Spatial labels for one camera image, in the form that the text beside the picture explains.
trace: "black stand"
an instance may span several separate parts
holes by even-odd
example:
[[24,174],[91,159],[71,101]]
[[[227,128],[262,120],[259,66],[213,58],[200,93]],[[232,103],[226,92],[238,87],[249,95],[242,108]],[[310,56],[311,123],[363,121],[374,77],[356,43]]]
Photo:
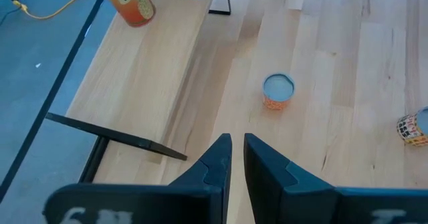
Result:
[[232,9],[230,7],[230,0],[227,0],[227,6],[229,7],[228,11],[209,10],[208,13],[218,14],[218,15],[231,15]]
[[138,136],[133,136],[131,134],[126,134],[101,126],[96,126],[94,124],[74,120],[57,114],[47,113],[45,118],[98,136],[92,149],[92,152],[89,155],[89,159],[86,162],[86,166],[83,170],[83,173],[80,177],[80,183],[92,182],[95,177],[96,171],[98,170],[98,166],[101,163],[104,152],[106,151],[107,144],[110,140],[121,142],[129,146],[141,148],[143,150],[148,150],[158,154],[163,154],[169,157],[177,158],[179,160],[187,160],[187,156],[162,144],[147,140],[145,138],[140,138]]

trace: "pineapple can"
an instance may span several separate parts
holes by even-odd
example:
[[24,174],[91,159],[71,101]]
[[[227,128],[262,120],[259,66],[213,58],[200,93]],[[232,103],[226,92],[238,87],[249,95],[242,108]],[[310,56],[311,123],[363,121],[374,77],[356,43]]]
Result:
[[133,27],[147,24],[156,13],[151,0],[110,0],[117,12]]

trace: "black metal bar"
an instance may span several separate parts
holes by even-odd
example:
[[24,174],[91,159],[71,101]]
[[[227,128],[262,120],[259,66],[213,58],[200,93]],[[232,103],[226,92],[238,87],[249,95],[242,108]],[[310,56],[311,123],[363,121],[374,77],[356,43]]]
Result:
[[88,161],[86,161],[85,168],[79,178],[79,183],[92,183],[95,174],[100,166],[102,157],[107,149],[107,144],[110,140],[105,137],[98,137],[92,147],[91,154],[89,155]]
[[103,2],[103,0],[96,0],[95,1],[95,4],[92,7],[92,10],[88,15],[88,18],[86,19],[85,23],[83,24],[83,26],[79,32],[79,35],[77,36],[77,38],[73,44],[73,47],[71,48],[70,52],[68,53],[68,56],[67,56],[64,64],[62,65],[62,68],[61,68],[57,78],[55,79],[55,82],[53,83],[51,90],[49,91],[49,94],[47,94],[47,97],[46,97],[45,101],[43,102],[43,105],[41,106],[40,111],[37,114],[37,116],[33,122],[33,125],[29,129],[29,132],[28,132],[27,136],[25,137],[25,140],[23,141],[21,148],[19,149],[15,159],[13,160],[11,167],[7,171],[7,174],[6,174],[5,178],[3,179],[3,182],[1,183],[1,187],[0,187],[0,203],[3,201],[3,198],[5,197],[7,190],[11,186],[11,183],[12,183],[13,179],[15,178],[15,175],[18,172],[19,167],[22,164],[22,162],[25,158],[25,155],[27,154],[31,144],[33,143],[35,135],[39,131],[41,123],[43,123],[45,115],[49,111],[49,108],[51,107],[52,102],[54,101],[54,98],[55,98],[56,94],[58,93],[58,90],[60,89],[61,84],[64,81],[64,78],[66,77],[67,72],[68,72],[73,60],[74,60],[82,42],[83,42],[83,40],[85,39],[85,33],[88,30],[88,28],[91,26],[92,22],[94,21],[95,16],[96,16],[98,10],[100,9],[102,2]]
[[94,124],[89,124],[86,122],[82,122],[80,120],[74,120],[72,118],[67,118],[57,114],[47,113],[46,118],[61,124],[65,124],[73,128],[77,128],[79,130],[86,131],[91,134],[109,138],[110,140],[121,142],[123,144],[127,144],[133,147],[141,148],[143,150],[149,150],[152,152],[156,152],[158,154],[163,154],[163,155],[177,158],[180,160],[187,160],[187,156],[171,148],[168,148],[166,146],[163,146],[159,143],[156,143],[154,141],[151,141],[145,138],[133,136],[131,134],[119,132],[109,128],[104,128],[101,126],[96,126]]
[[232,8],[230,6],[230,0],[227,0],[227,6],[229,7],[228,11],[209,10],[208,13],[218,14],[218,15],[231,15],[232,14]]

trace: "can label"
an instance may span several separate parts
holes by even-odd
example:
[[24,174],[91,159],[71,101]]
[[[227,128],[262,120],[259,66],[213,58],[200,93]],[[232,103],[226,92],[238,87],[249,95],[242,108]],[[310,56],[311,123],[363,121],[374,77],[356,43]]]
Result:
[[402,117],[397,123],[397,132],[408,144],[414,146],[424,146],[428,144],[428,138],[417,126],[417,114],[410,114]]
[[151,0],[111,0],[111,2],[131,26],[148,23],[155,12]]

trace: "light wood surface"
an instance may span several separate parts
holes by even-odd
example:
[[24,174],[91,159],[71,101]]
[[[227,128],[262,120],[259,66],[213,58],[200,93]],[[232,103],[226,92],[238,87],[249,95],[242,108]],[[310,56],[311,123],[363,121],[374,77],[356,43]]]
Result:
[[[208,15],[202,26],[165,138],[189,160],[127,155],[140,168],[139,183],[170,183],[231,133],[228,223],[253,223],[243,172],[243,134],[252,132],[333,185],[428,188],[428,147],[405,146],[395,128],[428,106],[428,0],[231,4],[232,16]],[[296,83],[281,112],[261,102],[262,81],[273,72]]]
[[[129,27],[116,15],[67,115],[163,143],[212,0],[152,0],[154,19]],[[110,142],[95,182],[160,179],[162,156]]]

